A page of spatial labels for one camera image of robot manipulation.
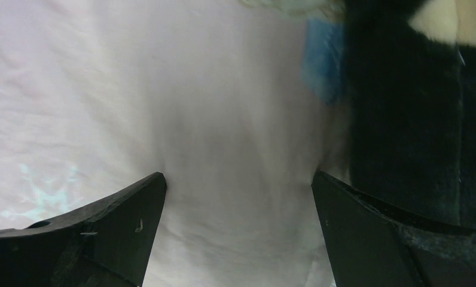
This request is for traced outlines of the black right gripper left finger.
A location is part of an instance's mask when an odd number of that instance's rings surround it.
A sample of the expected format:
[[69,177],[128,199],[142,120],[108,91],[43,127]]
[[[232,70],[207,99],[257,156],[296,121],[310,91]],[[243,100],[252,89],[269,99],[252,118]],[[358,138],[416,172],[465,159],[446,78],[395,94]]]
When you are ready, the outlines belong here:
[[63,215],[0,230],[0,286],[142,286],[166,193],[156,172]]

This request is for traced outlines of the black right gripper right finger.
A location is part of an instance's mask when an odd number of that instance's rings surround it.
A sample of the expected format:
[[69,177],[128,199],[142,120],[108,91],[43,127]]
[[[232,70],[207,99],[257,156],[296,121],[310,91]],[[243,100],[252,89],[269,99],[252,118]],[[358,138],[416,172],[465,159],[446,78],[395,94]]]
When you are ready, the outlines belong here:
[[321,171],[312,191],[337,286],[476,286],[476,230],[416,215]]

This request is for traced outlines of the pink pillow with princess print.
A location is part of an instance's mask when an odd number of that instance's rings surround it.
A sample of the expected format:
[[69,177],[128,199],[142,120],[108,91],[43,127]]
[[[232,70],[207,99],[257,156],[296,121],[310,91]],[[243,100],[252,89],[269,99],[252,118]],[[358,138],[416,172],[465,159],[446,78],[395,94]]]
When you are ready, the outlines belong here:
[[161,172],[146,286],[333,286],[305,31],[237,1],[0,1],[0,229]]

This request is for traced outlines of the black blanket with yellow flowers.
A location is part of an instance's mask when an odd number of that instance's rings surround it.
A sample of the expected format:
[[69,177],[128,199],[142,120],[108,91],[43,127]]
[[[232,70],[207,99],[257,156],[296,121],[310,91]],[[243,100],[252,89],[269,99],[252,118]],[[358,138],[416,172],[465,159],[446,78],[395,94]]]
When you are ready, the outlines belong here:
[[476,1],[346,1],[353,187],[476,228]]

